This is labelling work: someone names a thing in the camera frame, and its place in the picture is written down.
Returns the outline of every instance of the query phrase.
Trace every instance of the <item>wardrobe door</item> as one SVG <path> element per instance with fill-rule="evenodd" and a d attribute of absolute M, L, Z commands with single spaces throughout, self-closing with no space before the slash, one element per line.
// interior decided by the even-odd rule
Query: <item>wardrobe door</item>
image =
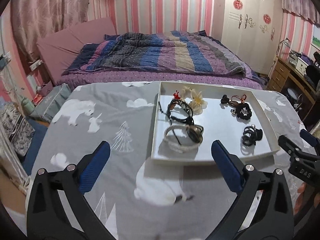
<path fill-rule="evenodd" d="M 274 0 L 256 0 L 259 11 L 256 20 L 256 34 L 253 39 L 250 60 L 247 64 L 256 72 L 265 72 L 268 60 L 269 43 L 271 41 L 272 22 L 274 20 Z"/>
<path fill-rule="evenodd" d="M 238 50 L 238 57 L 250 66 L 252 50 L 256 46 L 255 37 L 259 26 L 260 0 L 244 0 L 244 22 Z"/>
<path fill-rule="evenodd" d="M 244 19 L 244 0 L 226 0 L 221 42 L 236 55 L 240 46 Z"/>
<path fill-rule="evenodd" d="M 281 29 L 282 29 L 283 11 L 282 1 L 274 0 L 273 4 L 273 18 L 271 19 L 271 29 L 269 33 L 269 46 L 263 68 L 258 71 L 261 74 L 268 75 L 273 65 L 273 60 L 280 43 Z"/>

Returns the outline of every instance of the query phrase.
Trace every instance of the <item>curtain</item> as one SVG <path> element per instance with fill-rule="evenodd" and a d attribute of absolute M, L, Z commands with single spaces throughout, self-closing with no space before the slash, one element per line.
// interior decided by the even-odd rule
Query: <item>curtain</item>
<path fill-rule="evenodd" d="M 282 8 L 320 25 L 320 14 L 311 0 L 282 0 Z"/>
<path fill-rule="evenodd" d="M 13 35 L 29 62 L 39 58 L 38 38 L 87 21 L 89 0 L 12 0 Z"/>
<path fill-rule="evenodd" d="M 28 176 L 8 140 L 2 122 L 0 122 L 0 169 L 3 170 L 23 194 L 27 194 L 24 184 Z"/>

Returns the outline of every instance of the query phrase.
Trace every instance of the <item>white flower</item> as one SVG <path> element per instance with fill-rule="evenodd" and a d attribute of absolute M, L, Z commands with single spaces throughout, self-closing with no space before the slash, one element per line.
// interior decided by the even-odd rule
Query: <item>white flower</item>
<path fill-rule="evenodd" d="M 180 93 L 180 100 L 185 102 L 186 98 L 191 97 L 191 89 L 190 87 L 183 87 L 181 93 Z"/>
<path fill-rule="evenodd" d="M 194 114 L 202 114 L 203 110 L 208 105 L 206 101 L 203 100 L 202 92 L 197 94 L 196 90 L 191 90 L 192 101 L 189 103 L 189 106 L 192 108 Z"/>

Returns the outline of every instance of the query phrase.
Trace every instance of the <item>white bracelet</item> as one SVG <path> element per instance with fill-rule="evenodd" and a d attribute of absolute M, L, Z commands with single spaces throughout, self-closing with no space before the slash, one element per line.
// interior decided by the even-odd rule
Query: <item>white bracelet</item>
<path fill-rule="evenodd" d="M 174 129 L 183 130 L 183 129 L 188 129 L 188 127 L 189 127 L 189 125 L 181 125 L 181 124 L 180 125 L 171 125 L 164 131 L 163 140 L 165 142 L 167 142 L 170 149 L 172 149 L 176 152 L 179 152 L 179 153 L 183 153 L 183 152 L 189 152 L 191 150 L 195 150 L 200 146 L 201 143 L 197 143 L 197 144 L 190 145 L 190 146 L 183 146 L 183 145 L 180 145 L 179 143 L 173 142 L 167 138 L 167 135 L 171 130 L 174 130 Z"/>

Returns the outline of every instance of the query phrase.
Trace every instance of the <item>blue gripper pad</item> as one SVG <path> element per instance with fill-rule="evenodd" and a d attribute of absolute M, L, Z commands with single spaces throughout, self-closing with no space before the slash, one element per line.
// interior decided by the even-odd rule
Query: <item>blue gripper pad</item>
<path fill-rule="evenodd" d="M 311 135 L 310 133 L 308 133 L 306 130 L 302 129 L 300 131 L 300 137 L 302 139 L 304 139 L 308 144 L 310 144 L 312 147 L 316 147 L 318 140 Z"/>
<path fill-rule="evenodd" d="M 110 145 L 107 142 L 103 143 L 104 144 L 96 152 L 95 156 L 80 175 L 79 191 L 82 194 L 92 190 L 93 185 L 110 157 Z"/>
<path fill-rule="evenodd" d="M 229 157 L 229 152 L 220 141 L 214 141 L 211 146 L 212 157 L 217 164 L 230 191 L 242 192 L 244 179 Z"/>

